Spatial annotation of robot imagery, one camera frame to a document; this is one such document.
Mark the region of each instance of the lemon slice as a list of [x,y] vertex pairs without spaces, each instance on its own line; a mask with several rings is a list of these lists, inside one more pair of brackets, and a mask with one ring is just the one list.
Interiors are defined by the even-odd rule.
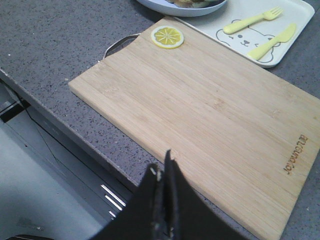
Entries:
[[155,45],[164,49],[175,49],[184,43],[183,33],[173,26],[158,26],[151,33]]

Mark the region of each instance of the gray countertop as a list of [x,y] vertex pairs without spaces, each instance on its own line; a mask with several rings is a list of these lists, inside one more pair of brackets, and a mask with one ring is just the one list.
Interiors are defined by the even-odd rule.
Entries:
[[[320,1],[282,61],[268,71],[320,98]],[[1,0],[0,78],[67,133],[130,189],[149,163],[159,163],[72,94],[68,82],[101,60],[106,48],[163,16],[136,0]],[[318,154],[282,240],[320,239]],[[252,235],[207,201],[250,239]]]

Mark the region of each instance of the plate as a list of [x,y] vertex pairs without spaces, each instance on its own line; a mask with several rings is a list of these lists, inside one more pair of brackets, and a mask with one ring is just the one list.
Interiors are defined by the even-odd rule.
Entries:
[[[257,22],[230,35],[223,33],[224,26],[258,15],[276,6],[283,9],[283,13],[276,19]],[[282,60],[314,14],[313,7],[302,0],[228,0],[223,8],[213,14],[186,18],[176,17],[176,19],[219,41],[257,65],[271,68]],[[288,42],[276,44],[258,61],[248,57],[247,53],[250,50],[268,42],[291,23],[296,23],[296,31]]]
[[166,0],[137,0],[142,5],[146,6],[149,9],[152,9],[156,12],[162,13],[164,15],[171,15],[176,17],[198,17],[204,16],[221,8],[227,0],[218,0],[212,3],[208,7],[203,8],[184,8],[178,7],[173,3],[170,3]]

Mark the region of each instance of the bamboo cutting board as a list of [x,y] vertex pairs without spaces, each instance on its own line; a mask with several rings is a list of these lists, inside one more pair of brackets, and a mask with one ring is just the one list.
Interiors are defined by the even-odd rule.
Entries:
[[[160,25],[184,44],[150,39]],[[263,240],[278,240],[320,147],[320,100],[165,17],[69,83],[160,161]]]

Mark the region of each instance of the yellow fork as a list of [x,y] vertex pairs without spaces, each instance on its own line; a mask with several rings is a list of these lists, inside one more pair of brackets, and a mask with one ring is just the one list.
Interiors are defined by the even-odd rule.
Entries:
[[282,8],[277,6],[277,7],[270,9],[269,11],[265,11],[257,16],[252,16],[252,17],[243,19],[241,21],[236,21],[234,23],[231,23],[231,24],[225,26],[223,28],[223,31],[225,34],[233,34],[241,29],[244,29],[245,27],[247,27],[253,23],[256,23],[256,22],[262,20],[262,19],[271,21],[271,20],[275,19],[276,17],[278,17],[282,12],[283,12]]

